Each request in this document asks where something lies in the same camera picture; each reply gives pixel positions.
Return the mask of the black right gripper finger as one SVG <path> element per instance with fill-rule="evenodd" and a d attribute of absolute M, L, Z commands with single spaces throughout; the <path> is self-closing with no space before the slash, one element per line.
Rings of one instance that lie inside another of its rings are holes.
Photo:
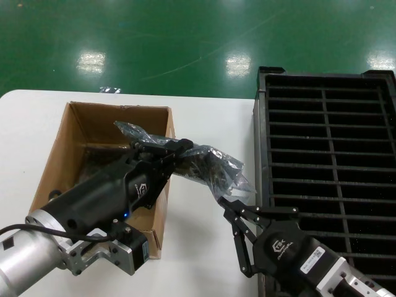
<path fill-rule="evenodd" d="M 246 238 L 251 243 L 255 243 L 257 237 L 243 220 L 247 219 L 254 222 L 257 218 L 257 207 L 248 206 L 239 200 L 230 202 L 224 197 L 219 198 L 218 204 L 224 209 L 223 216 L 231 225 L 241 273 L 245 276 L 255 275 L 257 268 L 251 264 Z"/>
<path fill-rule="evenodd" d="M 299 229 L 298 215 L 299 210 L 296 207 L 257 207 L 257 218 L 252 223 L 262 231 L 268 230 L 271 225 L 279 225 L 281 229 Z"/>

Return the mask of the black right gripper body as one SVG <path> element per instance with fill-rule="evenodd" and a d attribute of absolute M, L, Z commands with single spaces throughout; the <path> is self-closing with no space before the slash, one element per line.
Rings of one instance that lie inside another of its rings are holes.
<path fill-rule="evenodd" d="M 301 266 L 319 246 L 297 224 L 271 224 L 253 244 L 258 272 L 274 278 L 285 292 L 298 296 L 312 284 Z"/>

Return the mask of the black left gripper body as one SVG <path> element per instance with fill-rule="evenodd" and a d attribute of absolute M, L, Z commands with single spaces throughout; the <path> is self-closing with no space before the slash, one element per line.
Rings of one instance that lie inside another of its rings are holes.
<path fill-rule="evenodd" d="M 65 232 L 86 235 L 105 230 L 114 219 L 125 220 L 140 207 L 151 209 L 167 183 L 155 172 L 155 162 L 169 154 L 126 153 L 119 159 L 42 206 Z"/>

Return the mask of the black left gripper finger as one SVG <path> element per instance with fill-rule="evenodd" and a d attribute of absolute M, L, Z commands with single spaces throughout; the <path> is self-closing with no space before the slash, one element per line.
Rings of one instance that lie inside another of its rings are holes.
<path fill-rule="evenodd" d="M 155 162 L 155 172 L 161 178 L 169 179 L 175 169 L 182 162 L 181 153 L 171 153 L 165 157 L 161 157 Z"/>
<path fill-rule="evenodd" d="M 169 140 L 164 144 L 143 142 L 142 140 L 131 143 L 131 148 L 139 153 L 170 154 L 183 153 L 193 148 L 193 142 L 188 139 Z"/>

